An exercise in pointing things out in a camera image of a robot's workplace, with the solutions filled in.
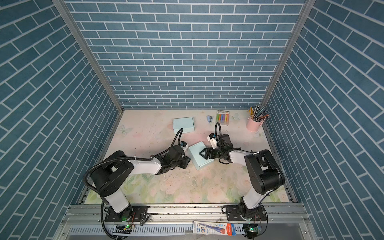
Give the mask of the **light blue box stack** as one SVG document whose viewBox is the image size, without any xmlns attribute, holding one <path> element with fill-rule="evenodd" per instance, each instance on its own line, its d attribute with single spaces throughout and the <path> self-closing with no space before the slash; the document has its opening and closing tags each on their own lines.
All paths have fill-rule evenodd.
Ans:
<svg viewBox="0 0 384 240">
<path fill-rule="evenodd" d="M 194 164 L 197 171 L 214 162 L 214 159 L 207 160 L 200 155 L 200 152 L 204 151 L 205 148 L 206 146 L 203 142 L 198 142 L 188 148 L 188 155 L 191 158 L 192 163 Z"/>
</svg>

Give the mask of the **light blue paper box sheet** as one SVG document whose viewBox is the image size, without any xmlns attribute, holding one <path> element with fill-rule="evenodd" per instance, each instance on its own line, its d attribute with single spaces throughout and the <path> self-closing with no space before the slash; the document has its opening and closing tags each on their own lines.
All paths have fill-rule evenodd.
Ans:
<svg viewBox="0 0 384 240">
<path fill-rule="evenodd" d="M 195 121 L 193 117 L 173 119 L 173 129 L 176 134 L 180 129 L 183 133 L 191 133 L 195 131 Z"/>
</svg>

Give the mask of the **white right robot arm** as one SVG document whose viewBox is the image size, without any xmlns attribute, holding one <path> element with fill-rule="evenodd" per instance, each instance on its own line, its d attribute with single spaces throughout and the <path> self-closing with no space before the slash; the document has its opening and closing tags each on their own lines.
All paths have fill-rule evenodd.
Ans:
<svg viewBox="0 0 384 240">
<path fill-rule="evenodd" d="M 211 147 L 200 151 L 201 157 L 224 160 L 226 164 L 240 164 L 247 168 L 252 187 L 241 200 L 246 210 L 258 208 L 267 195 L 285 184 L 282 170 L 269 150 L 252 152 L 235 148 L 228 134 L 210 134 L 207 139 Z"/>
</svg>

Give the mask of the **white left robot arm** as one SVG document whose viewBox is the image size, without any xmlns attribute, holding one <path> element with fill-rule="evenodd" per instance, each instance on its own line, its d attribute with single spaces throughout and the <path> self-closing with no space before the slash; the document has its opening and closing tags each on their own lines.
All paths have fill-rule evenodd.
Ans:
<svg viewBox="0 0 384 240">
<path fill-rule="evenodd" d="M 191 159 L 185 149 L 172 146 L 159 155 L 149 158 L 129 157 L 116 151 L 101 163 L 94 165 L 83 176 L 84 185 L 97 193 L 103 203 L 119 214 L 130 206 L 121 186 L 131 175 L 161 175 L 175 168 L 186 169 Z"/>
</svg>

